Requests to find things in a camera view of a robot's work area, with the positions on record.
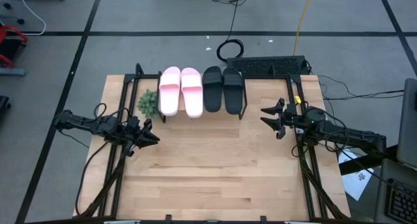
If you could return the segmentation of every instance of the pink slide sandal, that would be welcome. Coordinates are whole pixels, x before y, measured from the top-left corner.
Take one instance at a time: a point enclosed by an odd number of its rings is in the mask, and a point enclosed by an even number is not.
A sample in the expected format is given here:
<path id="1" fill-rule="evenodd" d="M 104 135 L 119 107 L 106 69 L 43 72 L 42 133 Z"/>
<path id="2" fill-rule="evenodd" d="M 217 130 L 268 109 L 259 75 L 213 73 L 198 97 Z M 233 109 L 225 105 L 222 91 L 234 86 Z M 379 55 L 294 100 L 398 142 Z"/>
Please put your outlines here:
<path id="1" fill-rule="evenodd" d="M 201 74 L 193 68 L 185 68 L 181 72 L 181 91 L 184 95 L 185 110 L 191 118 L 203 114 L 203 86 Z"/>
<path id="2" fill-rule="evenodd" d="M 160 109 L 165 116 L 173 116 L 178 112 L 180 96 L 181 71 L 178 67 L 167 68 L 159 83 Z"/>

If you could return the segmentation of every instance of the wooden table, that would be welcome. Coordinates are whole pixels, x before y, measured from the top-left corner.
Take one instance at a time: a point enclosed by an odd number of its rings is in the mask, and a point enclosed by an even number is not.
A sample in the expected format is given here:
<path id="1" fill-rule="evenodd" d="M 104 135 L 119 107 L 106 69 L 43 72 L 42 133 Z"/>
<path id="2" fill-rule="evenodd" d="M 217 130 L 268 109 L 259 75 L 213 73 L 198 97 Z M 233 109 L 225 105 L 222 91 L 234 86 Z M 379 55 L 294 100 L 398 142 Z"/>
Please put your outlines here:
<path id="1" fill-rule="evenodd" d="M 123 76 L 108 76 L 102 102 L 107 113 L 116 111 L 121 97 Z M 156 79 L 140 79 L 136 100 L 150 89 Z M 324 108 L 317 76 L 302 76 L 305 99 L 310 105 Z M 248 107 L 242 120 L 224 109 L 204 112 L 189 119 L 184 111 L 167 117 L 166 124 L 157 118 L 152 132 L 158 145 L 136 149 L 124 168 L 117 219 L 174 220 L 252 220 L 266 216 L 270 221 L 308 220 L 302 174 L 298 158 L 291 155 L 296 145 L 294 131 L 277 140 L 275 133 L 259 117 L 262 107 L 276 104 L 279 98 L 288 103 L 285 80 L 247 79 Z M 134 111 L 142 122 L 145 117 Z M 103 144 L 94 136 L 89 156 Z M 86 209 L 103 186 L 110 146 L 92 160 L 85 173 L 79 199 Z M 343 183 L 334 153 L 315 147 L 323 187 L 340 210 L 350 215 Z M 319 215 L 317 194 L 311 187 L 315 213 Z M 106 214 L 109 214 L 113 191 L 110 191 Z"/>

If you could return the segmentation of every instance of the slide sandal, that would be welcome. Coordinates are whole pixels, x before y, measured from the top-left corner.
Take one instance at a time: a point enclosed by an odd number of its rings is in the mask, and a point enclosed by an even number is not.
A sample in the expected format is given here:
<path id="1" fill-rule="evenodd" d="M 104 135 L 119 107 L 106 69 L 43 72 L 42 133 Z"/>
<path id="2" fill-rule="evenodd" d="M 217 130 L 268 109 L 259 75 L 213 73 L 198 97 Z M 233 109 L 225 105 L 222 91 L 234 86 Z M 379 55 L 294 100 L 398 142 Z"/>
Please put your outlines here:
<path id="1" fill-rule="evenodd" d="M 208 112 L 215 113 L 222 107 L 222 70 L 217 66 L 207 68 L 203 74 L 203 99 Z"/>
<path id="2" fill-rule="evenodd" d="M 242 111 L 243 78 L 232 68 L 223 71 L 223 92 L 226 111 L 237 115 Z"/>
<path id="3" fill-rule="evenodd" d="M 185 111 L 191 118 L 203 114 L 203 86 L 201 75 L 193 68 L 185 68 L 181 72 L 181 91 L 184 95 Z"/>
<path id="4" fill-rule="evenodd" d="M 181 71 L 177 67 L 167 68 L 159 82 L 159 96 L 161 113 L 165 116 L 173 116 L 178 112 L 180 97 Z"/>

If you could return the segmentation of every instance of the yellow cable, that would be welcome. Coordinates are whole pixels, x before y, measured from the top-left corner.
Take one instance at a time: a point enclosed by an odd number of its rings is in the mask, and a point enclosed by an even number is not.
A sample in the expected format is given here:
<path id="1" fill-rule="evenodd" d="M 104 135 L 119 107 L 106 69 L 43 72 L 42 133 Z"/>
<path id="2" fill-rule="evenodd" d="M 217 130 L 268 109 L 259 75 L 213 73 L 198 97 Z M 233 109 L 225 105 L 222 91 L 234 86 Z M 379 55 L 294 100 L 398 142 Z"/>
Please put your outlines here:
<path id="1" fill-rule="evenodd" d="M 310 4 L 310 0 L 307 0 L 306 6 L 304 6 L 304 10 L 302 11 L 300 23 L 298 24 L 298 28 L 297 28 L 297 34 L 295 35 L 295 44 L 294 44 L 293 55 L 295 55 L 295 52 L 297 51 L 298 34 L 300 33 L 301 25 L 302 25 L 302 22 L 304 21 L 304 17 L 306 16 L 306 11 L 307 11 L 307 8 L 308 8 L 309 4 Z"/>

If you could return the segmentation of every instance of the small potted plant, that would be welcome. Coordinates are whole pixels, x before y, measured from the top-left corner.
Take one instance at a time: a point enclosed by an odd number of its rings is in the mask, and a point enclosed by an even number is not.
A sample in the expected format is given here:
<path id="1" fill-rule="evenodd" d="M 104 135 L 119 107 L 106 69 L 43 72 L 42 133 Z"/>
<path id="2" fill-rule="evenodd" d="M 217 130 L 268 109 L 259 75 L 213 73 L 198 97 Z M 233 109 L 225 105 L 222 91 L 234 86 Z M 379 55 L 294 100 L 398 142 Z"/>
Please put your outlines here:
<path id="1" fill-rule="evenodd" d="M 152 119 L 158 115 L 158 106 L 156 105 L 156 91 L 149 89 L 141 96 L 137 103 L 137 108 L 147 119 Z"/>

